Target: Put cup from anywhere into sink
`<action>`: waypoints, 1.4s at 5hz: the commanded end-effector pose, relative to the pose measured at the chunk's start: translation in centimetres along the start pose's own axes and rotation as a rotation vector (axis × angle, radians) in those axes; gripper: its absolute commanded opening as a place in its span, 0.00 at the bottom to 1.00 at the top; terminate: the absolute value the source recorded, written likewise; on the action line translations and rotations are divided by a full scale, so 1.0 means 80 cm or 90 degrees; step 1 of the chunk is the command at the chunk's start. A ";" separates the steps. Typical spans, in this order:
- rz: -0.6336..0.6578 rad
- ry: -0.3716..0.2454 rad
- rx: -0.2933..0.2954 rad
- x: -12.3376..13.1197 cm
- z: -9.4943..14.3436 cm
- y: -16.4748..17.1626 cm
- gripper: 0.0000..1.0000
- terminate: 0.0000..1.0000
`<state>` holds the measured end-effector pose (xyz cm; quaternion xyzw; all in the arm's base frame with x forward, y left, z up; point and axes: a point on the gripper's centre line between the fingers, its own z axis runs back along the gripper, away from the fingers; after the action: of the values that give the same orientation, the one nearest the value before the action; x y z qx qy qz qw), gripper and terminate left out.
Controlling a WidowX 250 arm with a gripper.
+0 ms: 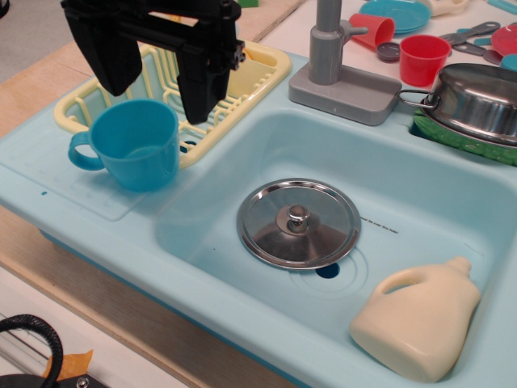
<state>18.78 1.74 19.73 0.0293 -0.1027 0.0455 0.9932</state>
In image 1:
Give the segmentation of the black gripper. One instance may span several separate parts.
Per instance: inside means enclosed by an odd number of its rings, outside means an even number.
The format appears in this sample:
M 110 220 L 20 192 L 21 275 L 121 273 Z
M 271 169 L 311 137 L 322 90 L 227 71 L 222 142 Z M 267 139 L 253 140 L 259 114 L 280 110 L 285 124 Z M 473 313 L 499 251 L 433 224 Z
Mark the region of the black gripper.
M 202 124 L 244 62 L 235 1 L 62 1 L 72 36 L 101 86 L 122 95 L 141 74 L 138 42 L 176 52 L 187 120 Z

